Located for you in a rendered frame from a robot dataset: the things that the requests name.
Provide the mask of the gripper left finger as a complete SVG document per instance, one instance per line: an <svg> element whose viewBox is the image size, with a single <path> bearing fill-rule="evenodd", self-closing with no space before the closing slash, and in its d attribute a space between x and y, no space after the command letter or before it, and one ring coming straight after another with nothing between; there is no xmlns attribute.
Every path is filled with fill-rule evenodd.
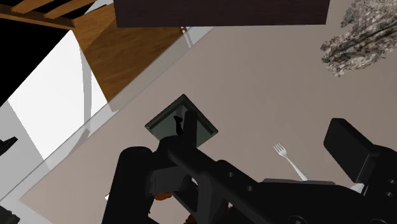
<svg viewBox="0 0 397 224"><path fill-rule="evenodd" d="M158 224L149 211L159 193L171 193L197 224L268 224L259 184L196 147L197 114L187 111L182 132L156 151L142 146L118 158L101 224Z"/></svg>

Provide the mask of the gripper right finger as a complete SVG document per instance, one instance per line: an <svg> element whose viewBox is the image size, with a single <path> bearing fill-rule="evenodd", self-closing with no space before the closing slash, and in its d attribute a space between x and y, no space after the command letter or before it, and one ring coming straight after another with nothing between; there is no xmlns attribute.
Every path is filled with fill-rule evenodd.
<svg viewBox="0 0 397 224"><path fill-rule="evenodd" d="M397 216L397 151L373 144L343 118L333 118L324 147L354 183L326 195L335 216Z"/></svg>

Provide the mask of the dark green square dish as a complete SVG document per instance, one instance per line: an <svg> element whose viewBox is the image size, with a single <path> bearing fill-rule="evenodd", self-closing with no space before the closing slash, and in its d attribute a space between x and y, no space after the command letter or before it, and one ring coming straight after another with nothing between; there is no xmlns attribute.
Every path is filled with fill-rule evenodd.
<svg viewBox="0 0 397 224"><path fill-rule="evenodd" d="M151 119L145 127L158 140L167 136L177 135L177 122L174 117L178 116L182 119L180 122L182 129L187 111L194 111L197 114L196 147L198 148L200 145L215 136L218 133L218 129L204 116L204 114L185 94L182 94L173 103L157 114L157 116Z"/></svg>

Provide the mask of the white fork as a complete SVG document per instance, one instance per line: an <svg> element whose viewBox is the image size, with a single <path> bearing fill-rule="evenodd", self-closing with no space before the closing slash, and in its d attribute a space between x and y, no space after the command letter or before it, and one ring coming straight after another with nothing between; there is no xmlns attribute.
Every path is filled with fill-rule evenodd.
<svg viewBox="0 0 397 224"><path fill-rule="evenodd" d="M299 177L303 180L303 181L307 181L308 178L307 176L289 159L288 157L288 151L286 150L286 148L280 144L277 143L274 145L274 150L282 157L284 157L290 164L291 166L294 168L294 170L296 171L296 173L299 175Z"/></svg>

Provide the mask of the grey speckled plant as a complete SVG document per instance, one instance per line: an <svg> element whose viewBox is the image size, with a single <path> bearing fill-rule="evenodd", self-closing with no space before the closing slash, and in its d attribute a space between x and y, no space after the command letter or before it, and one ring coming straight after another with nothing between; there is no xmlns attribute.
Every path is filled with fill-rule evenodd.
<svg viewBox="0 0 397 224"><path fill-rule="evenodd" d="M347 70L364 69L397 49L397 0L354 0L345 11L345 34L321 45L327 70L341 77Z"/></svg>

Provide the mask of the brown wooden furniture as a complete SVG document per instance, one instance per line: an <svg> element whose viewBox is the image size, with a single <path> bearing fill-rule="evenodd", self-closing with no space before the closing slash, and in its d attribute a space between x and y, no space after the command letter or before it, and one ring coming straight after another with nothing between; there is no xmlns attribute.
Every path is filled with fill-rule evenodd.
<svg viewBox="0 0 397 224"><path fill-rule="evenodd" d="M113 3L0 0L0 104L73 32L107 101L181 35L179 27L119 28Z"/></svg>

